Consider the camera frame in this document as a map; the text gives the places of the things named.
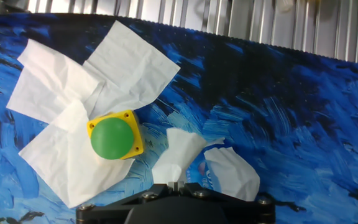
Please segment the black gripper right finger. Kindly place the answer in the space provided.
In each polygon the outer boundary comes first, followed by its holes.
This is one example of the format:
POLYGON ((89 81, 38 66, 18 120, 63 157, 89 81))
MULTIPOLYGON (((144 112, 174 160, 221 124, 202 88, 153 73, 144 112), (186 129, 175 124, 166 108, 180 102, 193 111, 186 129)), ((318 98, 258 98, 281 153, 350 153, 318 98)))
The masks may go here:
POLYGON ((267 197, 257 197, 246 202, 238 198, 207 189, 198 183, 177 182, 177 194, 181 198, 192 198, 208 205, 220 208, 229 223, 275 223, 275 203, 267 197))

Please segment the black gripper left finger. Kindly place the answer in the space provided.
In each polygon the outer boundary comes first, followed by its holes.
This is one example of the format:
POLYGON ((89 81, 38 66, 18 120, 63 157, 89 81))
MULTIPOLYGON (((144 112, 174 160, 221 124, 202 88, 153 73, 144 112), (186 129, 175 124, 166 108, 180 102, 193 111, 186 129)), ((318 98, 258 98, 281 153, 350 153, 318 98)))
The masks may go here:
POLYGON ((103 223, 108 219, 113 219, 113 223, 124 223, 133 208, 154 200, 173 196, 176 190, 176 182, 153 184, 147 190, 105 206, 96 206, 95 204, 80 205, 76 209, 76 224, 103 223))

